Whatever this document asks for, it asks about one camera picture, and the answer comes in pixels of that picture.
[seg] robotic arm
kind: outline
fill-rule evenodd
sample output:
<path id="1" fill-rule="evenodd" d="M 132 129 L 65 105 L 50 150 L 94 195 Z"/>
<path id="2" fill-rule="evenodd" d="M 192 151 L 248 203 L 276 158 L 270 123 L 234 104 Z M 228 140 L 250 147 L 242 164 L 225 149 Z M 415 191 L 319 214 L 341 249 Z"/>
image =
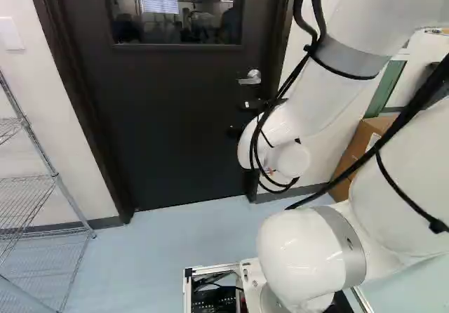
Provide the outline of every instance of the robotic arm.
<path id="1" fill-rule="evenodd" d="M 257 144 L 262 166 L 290 178 L 304 173 L 318 158 L 296 139 L 324 131 L 414 31 L 448 23 L 449 0 L 340 0 L 290 98 L 263 124 Z M 443 199 L 449 162 L 440 157 L 449 145 L 447 120 L 449 100 L 415 117 L 382 148 L 382 158 L 358 172 L 348 201 L 284 211 L 264 222 L 257 238 L 260 264 L 289 311 L 322 312 L 335 291 L 449 251 L 449 233 L 429 229 L 417 210 L 449 223 Z M 252 166 L 256 127 L 254 119 L 240 139 L 244 168 Z M 391 187 L 380 165 L 417 208 Z"/>
<path id="2" fill-rule="evenodd" d="M 325 130 L 416 30 L 447 22 L 449 0 L 340 0 L 327 35 L 289 99 L 269 115 L 262 128 L 264 137 L 259 135 L 257 149 L 264 168 L 289 178 L 302 175 L 316 158 L 295 139 Z M 238 158 L 244 168 L 250 168 L 250 141 L 256 125 L 254 118 L 239 142 Z"/>

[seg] door lock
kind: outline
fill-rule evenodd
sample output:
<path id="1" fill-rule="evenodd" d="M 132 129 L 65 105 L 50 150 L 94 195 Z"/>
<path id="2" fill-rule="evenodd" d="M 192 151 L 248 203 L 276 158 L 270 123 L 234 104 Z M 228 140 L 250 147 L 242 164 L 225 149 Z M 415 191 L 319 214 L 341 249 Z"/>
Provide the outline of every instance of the door lock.
<path id="1" fill-rule="evenodd" d="M 260 71 L 258 69 L 252 69 L 246 75 L 246 78 L 238 79 L 240 85 L 257 85 L 260 84 L 262 79 L 260 78 Z"/>

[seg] door window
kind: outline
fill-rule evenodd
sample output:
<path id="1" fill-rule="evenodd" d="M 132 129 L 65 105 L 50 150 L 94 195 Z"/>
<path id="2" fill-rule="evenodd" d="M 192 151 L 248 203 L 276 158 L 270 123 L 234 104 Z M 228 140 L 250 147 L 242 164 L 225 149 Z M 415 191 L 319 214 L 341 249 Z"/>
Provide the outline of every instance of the door window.
<path id="1" fill-rule="evenodd" d="M 241 44 L 243 0 L 106 0 L 116 44 Z"/>

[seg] door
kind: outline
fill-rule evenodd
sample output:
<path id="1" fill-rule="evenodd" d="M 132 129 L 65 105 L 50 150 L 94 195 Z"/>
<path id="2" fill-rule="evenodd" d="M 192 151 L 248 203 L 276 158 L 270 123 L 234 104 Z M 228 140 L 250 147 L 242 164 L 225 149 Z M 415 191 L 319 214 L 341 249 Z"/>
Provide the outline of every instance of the door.
<path id="1" fill-rule="evenodd" d="M 276 0 L 62 0 L 91 99 L 138 208 L 243 194 L 230 126 L 268 95 Z M 258 69 L 262 82 L 237 79 Z"/>

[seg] green panel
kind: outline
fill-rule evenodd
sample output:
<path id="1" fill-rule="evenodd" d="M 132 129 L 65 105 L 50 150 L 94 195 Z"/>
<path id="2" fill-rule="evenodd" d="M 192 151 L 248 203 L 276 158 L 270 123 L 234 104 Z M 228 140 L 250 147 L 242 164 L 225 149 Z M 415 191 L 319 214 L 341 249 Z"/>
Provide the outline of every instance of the green panel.
<path id="1" fill-rule="evenodd" d="M 385 69 L 384 76 L 380 80 L 376 93 L 374 93 L 370 106 L 366 110 L 364 118 L 375 118 L 383 110 L 388 102 L 394 87 L 406 65 L 405 60 L 392 60 Z"/>

